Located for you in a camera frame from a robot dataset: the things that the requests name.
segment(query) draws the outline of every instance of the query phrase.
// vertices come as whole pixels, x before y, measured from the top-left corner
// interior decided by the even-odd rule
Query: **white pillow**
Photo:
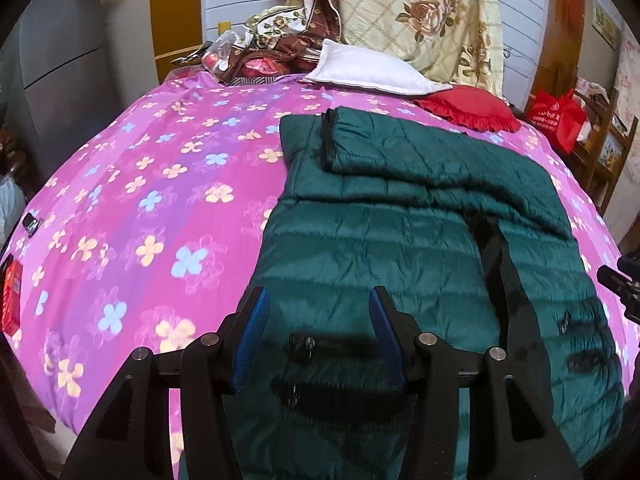
[[[305,80],[399,95],[427,95],[453,88],[425,78],[397,57],[332,40],[322,42],[318,66]]]

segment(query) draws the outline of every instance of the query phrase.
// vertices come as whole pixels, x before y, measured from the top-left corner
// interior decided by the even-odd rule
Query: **red cushion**
[[[415,103],[451,123],[476,132],[517,132],[522,125],[502,99],[473,86],[455,85]]]

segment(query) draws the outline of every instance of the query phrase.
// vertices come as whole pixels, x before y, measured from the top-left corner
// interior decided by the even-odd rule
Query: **bed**
[[[318,86],[289,76],[224,87],[206,72],[165,82],[82,146],[29,204],[44,222],[20,226],[8,251],[24,266],[21,327],[10,340],[44,406],[76,433],[127,355],[184,348],[234,311],[254,270],[286,167],[279,119],[348,106],[499,144],[542,165],[596,283],[628,390],[638,326],[596,282],[620,256],[591,200],[523,124],[478,133],[401,97]],[[170,397],[172,460],[184,446]]]

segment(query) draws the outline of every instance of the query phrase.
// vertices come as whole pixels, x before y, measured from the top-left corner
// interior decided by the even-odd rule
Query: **beige blanket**
[[[502,96],[497,0],[338,0],[338,10],[345,43],[404,59],[432,80]]]

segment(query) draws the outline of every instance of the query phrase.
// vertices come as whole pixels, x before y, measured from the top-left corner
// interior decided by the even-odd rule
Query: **red fringe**
[[[465,126],[476,132],[517,132],[522,125],[512,114],[511,117],[487,115],[477,116],[469,112],[464,112],[452,108],[450,104],[443,104],[437,101],[421,99],[414,101],[420,108],[431,112],[438,117],[448,120],[457,126]]]

